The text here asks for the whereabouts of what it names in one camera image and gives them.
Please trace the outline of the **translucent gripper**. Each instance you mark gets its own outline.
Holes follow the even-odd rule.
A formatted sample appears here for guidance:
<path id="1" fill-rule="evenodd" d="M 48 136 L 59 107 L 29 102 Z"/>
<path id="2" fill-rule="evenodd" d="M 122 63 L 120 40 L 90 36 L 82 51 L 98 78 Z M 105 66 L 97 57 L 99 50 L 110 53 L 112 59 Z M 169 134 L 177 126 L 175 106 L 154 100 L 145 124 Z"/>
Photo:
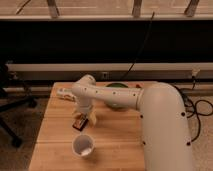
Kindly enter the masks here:
<path id="1" fill-rule="evenodd" d="M 77 107 L 77 111 L 78 112 L 76 112 L 76 111 L 73 112 L 72 116 L 73 116 L 73 118 L 75 120 L 79 120 L 79 119 L 81 120 L 81 118 L 83 117 L 83 114 L 84 115 L 88 115 L 89 124 L 91 126 L 95 126 L 97 124 L 97 117 L 96 117 L 95 113 L 91 113 L 92 109 L 93 109 L 92 105 L 89 105 L 89 106 L 78 106 Z"/>

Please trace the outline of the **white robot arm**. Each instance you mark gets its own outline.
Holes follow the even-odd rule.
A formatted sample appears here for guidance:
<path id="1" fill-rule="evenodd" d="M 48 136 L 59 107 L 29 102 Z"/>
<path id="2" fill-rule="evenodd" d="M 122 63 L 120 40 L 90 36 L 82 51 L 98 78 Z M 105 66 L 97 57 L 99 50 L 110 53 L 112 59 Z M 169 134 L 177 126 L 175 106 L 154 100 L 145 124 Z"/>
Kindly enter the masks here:
<path id="1" fill-rule="evenodd" d="M 191 136 L 184 101 L 168 83 L 145 88 L 97 86 L 85 75 L 71 86 L 77 111 L 88 115 L 92 100 L 102 100 L 140 112 L 146 171 L 195 171 Z"/>

